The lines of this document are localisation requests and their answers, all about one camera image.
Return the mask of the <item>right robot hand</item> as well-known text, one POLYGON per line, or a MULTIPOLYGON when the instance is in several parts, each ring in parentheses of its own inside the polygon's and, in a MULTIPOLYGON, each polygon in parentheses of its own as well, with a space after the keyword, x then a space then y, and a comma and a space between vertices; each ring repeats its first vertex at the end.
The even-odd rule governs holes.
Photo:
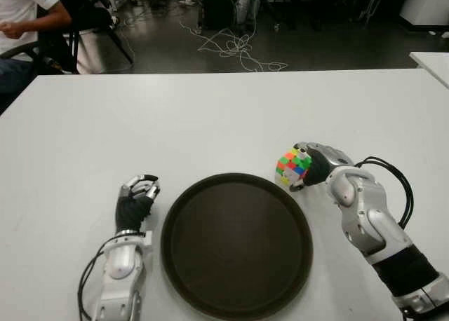
POLYGON ((328 145, 316 142, 298 142, 293 147, 300 153, 306 153, 311 158, 311 163, 306 169, 305 175, 289 185, 289 190, 292 192, 324 182, 337 167, 354 167, 353 160, 347 154, 328 145))

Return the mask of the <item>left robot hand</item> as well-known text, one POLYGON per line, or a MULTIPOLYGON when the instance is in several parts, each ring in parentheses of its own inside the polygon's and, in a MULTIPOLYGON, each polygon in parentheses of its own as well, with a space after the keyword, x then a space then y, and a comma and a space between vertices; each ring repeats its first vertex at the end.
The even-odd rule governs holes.
POLYGON ((123 184, 116 202, 116 233, 139 231, 160 191, 159 178, 154 175, 137 175, 123 184))

